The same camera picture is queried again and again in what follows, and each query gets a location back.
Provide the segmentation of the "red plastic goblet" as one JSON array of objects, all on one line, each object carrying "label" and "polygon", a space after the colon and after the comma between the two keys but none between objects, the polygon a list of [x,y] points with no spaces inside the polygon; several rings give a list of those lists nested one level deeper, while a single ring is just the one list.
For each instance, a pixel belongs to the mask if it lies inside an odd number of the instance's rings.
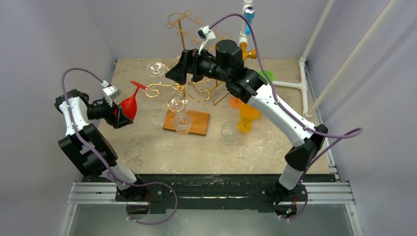
[{"label": "red plastic goblet", "polygon": [[134,120],[136,113],[137,113],[137,102],[136,102],[136,95],[137,92],[139,91],[139,89],[143,89],[146,90],[147,87],[136,82],[136,81],[130,81],[131,84],[133,84],[134,86],[136,86],[136,90],[133,93],[132,96],[130,96],[129,98],[123,100],[120,104],[118,108],[115,108],[113,114],[116,116],[118,111],[121,111],[122,114],[129,118],[130,120]]}]

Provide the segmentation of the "clear stemmed glass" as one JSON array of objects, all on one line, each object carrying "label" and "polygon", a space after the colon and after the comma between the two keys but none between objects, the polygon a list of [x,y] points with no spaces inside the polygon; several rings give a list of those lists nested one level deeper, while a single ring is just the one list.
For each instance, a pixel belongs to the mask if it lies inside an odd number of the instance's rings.
[{"label": "clear stemmed glass", "polygon": [[168,108],[175,114],[173,125],[178,134],[186,135],[191,128],[191,118],[187,114],[188,100],[185,97],[172,98]]}]

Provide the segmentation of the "gold swirl wine glass rack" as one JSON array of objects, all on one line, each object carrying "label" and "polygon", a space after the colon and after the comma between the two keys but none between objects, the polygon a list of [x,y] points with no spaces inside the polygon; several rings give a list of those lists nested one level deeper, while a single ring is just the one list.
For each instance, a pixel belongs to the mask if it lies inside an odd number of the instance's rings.
[{"label": "gold swirl wine glass rack", "polygon": [[175,92],[168,99],[168,111],[163,122],[162,129],[176,132],[181,135],[206,136],[209,125],[209,113],[189,110],[191,101],[205,103],[210,99],[210,92],[205,89],[197,89],[196,85],[208,83],[208,80],[200,82],[187,81],[184,85],[163,84],[158,80],[149,84],[146,95],[155,98],[160,94],[159,88],[172,88]]}]

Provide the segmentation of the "yellow goblet front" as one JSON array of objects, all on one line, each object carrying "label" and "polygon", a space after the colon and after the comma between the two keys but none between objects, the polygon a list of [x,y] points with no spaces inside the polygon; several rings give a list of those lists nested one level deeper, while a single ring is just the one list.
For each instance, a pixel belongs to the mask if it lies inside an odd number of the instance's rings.
[{"label": "yellow goblet front", "polygon": [[239,122],[237,129],[242,134],[247,134],[252,130],[253,121],[259,118],[260,112],[252,106],[242,103],[239,107]]}]

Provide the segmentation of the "clear wine glass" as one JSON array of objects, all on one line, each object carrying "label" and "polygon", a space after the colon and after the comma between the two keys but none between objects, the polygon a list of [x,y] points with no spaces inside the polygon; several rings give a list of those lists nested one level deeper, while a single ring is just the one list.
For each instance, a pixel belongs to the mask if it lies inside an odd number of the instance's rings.
[{"label": "clear wine glass", "polygon": [[161,79],[162,76],[165,74],[166,70],[167,68],[163,63],[155,61],[147,65],[146,73],[150,77],[154,78],[155,81],[153,83],[162,84]]}]

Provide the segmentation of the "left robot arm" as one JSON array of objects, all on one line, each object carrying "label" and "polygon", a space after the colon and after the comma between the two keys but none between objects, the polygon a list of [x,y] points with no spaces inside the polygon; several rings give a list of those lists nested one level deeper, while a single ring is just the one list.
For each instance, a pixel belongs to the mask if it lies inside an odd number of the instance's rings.
[{"label": "left robot arm", "polygon": [[141,201],[148,193],[135,173],[118,163],[118,155],[92,120],[104,119],[115,129],[133,124],[121,104],[110,105],[104,98],[89,103],[89,96],[72,89],[56,98],[54,106],[64,115],[65,137],[58,141],[60,149],[85,177],[101,177],[114,182],[125,198]]}]

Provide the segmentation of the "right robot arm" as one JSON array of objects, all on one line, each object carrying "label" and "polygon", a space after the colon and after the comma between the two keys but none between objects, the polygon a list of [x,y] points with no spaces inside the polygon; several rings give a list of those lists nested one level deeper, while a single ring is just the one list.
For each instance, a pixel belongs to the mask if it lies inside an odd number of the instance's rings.
[{"label": "right robot arm", "polygon": [[260,111],[285,134],[293,147],[285,155],[287,164],[276,193],[282,200],[290,199],[308,164],[322,148],[325,138],[321,133],[327,133],[327,127],[303,120],[288,104],[279,101],[273,85],[244,65],[242,50],[232,40],[217,42],[215,55],[205,49],[183,50],[179,62],[165,77],[184,85],[188,74],[193,82],[204,77],[225,82],[231,95]]}]

